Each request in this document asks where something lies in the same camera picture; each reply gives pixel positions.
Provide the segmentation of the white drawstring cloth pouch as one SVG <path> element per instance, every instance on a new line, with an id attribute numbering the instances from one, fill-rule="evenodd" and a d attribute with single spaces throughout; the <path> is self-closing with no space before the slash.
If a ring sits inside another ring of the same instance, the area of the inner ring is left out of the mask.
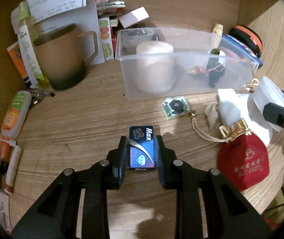
<path id="1" fill-rule="evenodd" d="M 236 93 L 231 88 L 218 90 L 219 115 L 224 125 L 233 125 L 244 119 L 248 128 L 268 146 L 273 131 L 282 128 L 266 121 L 263 109 L 266 104 L 274 103 L 284 108 L 284 93 L 268 77 L 264 76 L 253 93 Z"/>

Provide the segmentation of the red velvet gold pouch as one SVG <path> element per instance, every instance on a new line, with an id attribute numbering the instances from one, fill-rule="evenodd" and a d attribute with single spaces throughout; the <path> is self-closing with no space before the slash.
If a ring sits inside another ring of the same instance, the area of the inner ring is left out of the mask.
<path id="1" fill-rule="evenodd" d="M 218 154 L 217 169 L 237 190 L 247 190 L 269 176 L 267 149 L 244 119 L 232 126 L 222 125 L 219 130 L 225 142 Z"/>

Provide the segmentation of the blue Max staples box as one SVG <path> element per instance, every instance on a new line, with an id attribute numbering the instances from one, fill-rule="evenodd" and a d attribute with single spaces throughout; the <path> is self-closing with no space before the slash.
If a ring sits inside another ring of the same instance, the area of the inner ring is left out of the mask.
<path id="1" fill-rule="evenodd" d="M 147 170 L 155 168 L 153 126 L 130 126 L 128 139 L 128 168 Z"/>

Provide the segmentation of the olive green gourd charm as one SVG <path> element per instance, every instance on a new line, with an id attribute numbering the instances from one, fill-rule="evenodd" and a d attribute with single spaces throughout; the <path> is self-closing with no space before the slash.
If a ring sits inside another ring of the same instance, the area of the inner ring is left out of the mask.
<path id="1" fill-rule="evenodd" d="M 197 65 L 190 68 L 187 73 L 192 76 L 207 76 L 209 78 L 208 86 L 215 88 L 220 78 L 225 75 L 226 60 L 220 57 L 226 57 L 226 53 L 222 49 L 212 49 L 209 54 L 211 56 L 205 67 Z"/>

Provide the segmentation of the white pillar candle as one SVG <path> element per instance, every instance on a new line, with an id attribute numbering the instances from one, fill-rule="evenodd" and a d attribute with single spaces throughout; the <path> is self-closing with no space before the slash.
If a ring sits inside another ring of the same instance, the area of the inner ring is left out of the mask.
<path id="1" fill-rule="evenodd" d="M 136 48 L 137 59 L 134 81 L 146 93 L 164 93 L 175 83 L 173 45 L 162 41 L 141 43 Z"/>

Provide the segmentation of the black orange zipper case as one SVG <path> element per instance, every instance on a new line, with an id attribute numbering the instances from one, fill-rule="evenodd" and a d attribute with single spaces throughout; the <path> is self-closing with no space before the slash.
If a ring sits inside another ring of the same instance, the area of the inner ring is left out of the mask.
<path id="1" fill-rule="evenodd" d="M 248 46 L 260 58 L 263 51 L 263 42 L 258 34 L 245 25 L 236 25 L 229 31 L 229 35 Z"/>

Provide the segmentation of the blue patchwork fabric pouch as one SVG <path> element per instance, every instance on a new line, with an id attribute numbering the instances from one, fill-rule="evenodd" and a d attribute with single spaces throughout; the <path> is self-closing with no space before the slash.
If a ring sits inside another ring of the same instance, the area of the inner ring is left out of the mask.
<path id="1" fill-rule="evenodd" d="M 256 64 L 258 68 L 263 66 L 263 62 L 247 45 L 228 34 L 222 35 L 220 48 L 226 53 L 227 56 L 232 58 L 247 59 L 248 61 Z"/>

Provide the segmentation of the cream sunscreen bottle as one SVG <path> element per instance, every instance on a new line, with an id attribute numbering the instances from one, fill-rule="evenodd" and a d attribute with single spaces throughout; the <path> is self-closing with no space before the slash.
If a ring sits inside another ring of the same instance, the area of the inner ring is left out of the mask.
<path id="1" fill-rule="evenodd" d="M 216 23 L 212 31 L 211 45 L 213 48 L 218 48 L 223 36 L 223 25 Z"/>

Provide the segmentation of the orange green lotion tube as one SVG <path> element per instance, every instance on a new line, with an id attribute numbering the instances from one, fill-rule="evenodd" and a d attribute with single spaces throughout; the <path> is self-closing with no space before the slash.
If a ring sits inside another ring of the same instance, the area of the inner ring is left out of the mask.
<path id="1" fill-rule="evenodd" d="M 0 139 L 16 140 L 25 121 L 32 95 L 29 91 L 19 91 L 12 99 L 1 125 Z"/>

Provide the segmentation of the clear plastic storage bin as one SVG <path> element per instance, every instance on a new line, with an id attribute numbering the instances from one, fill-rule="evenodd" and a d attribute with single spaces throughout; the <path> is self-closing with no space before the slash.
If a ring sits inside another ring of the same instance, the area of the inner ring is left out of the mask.
<path id="1" fill-rule="evenodd" d="M 146 93 L 138 89 L 134 77 L 137 67 L 136 50 L 124 49 L 121 31 L 117 36 L 115 58 L 120 62 L 127 99 L 139 100 L 151 97 L 172 97 L 196 93 L 216 92 L 220 88 L 240 90 L 254 78 L 258 66 L 247 59 L 220 57 L 226 60 L 225 75 L 220 78 L 215 88 L 208 86 L 207 76 L 192 76 L 187 73 L 195 66 L 205 67 L 211 56 L 209 52 L 214 49 L 211 45 L 212 32 L 178 29 L 173 27 L 144 27 L 154 30 L 152 41 L 162 41 L 173 45 L 175 83 L 164 93 Z"/>

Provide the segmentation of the brown ceramic mug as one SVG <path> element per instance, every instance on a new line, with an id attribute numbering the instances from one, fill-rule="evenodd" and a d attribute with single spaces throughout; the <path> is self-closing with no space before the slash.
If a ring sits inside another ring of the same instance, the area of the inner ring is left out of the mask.
<path id="1" fill-rule="evenodd" d="M 79 39 L 90 35 L 93 36 L 94 51 L 84 60 Z M 66 90 L 86 76 L 87 65 L 98 55 L 98 37 L 95 31 L 78 33 L 73 23 L 40 35 L 34 40 L 34 48 L 51 87 Z"/>

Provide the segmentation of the orange cream tube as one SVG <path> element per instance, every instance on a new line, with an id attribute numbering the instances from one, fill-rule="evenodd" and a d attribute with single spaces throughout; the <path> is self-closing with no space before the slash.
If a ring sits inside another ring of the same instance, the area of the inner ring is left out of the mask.
<path id="1" fill-rule="evenodd" d="M 13 61 L 13 64 L 15 65 L 15 68 L 17 69 L 18 73 L 20 74 L 21 78 L 23 79 L 25 85 L 27 88 L 30 88 L 32 83 L 30 81 L 30 78 L 26 72 L 25 65 L 23 63 L 21 51 L 19 42 L 15 42 L 11 46 L 7 48 L 7 52 Z"/>

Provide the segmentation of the clear glass bowl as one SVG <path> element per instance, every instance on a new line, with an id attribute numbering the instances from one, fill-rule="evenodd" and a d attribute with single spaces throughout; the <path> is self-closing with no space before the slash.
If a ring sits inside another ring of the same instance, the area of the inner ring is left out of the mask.
<path id="1" fill-rule="evenodd" d="M 151 28 L 127 29 L 121 31 L 124 49 L 135 51 L 139 44 L 152 41 L 154 30 Z"/>

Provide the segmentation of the small pink white box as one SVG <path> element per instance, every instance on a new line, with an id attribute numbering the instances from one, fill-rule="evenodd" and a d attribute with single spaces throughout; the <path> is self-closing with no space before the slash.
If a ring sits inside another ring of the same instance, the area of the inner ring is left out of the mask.
<path id="1" fill-rule="evenodd" d="M 138 24 L 149 18 L 149 14 L 147 13 L 144 7 L 137 8 L 128 14 L 125 14 L 119 18 L 119 22 L 121 23 L 124 29 Z"/>

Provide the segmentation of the fruit print paper box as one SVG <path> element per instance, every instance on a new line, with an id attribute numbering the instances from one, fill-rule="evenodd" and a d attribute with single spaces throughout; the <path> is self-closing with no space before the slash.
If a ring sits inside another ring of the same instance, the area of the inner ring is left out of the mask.
<path id="1" fill-rule="evenodd" d="M 112 31 L 109 17 L 99 18 L 100 36 L 102 42 L 102 51 L 106 61 L 114 58 Z"/>

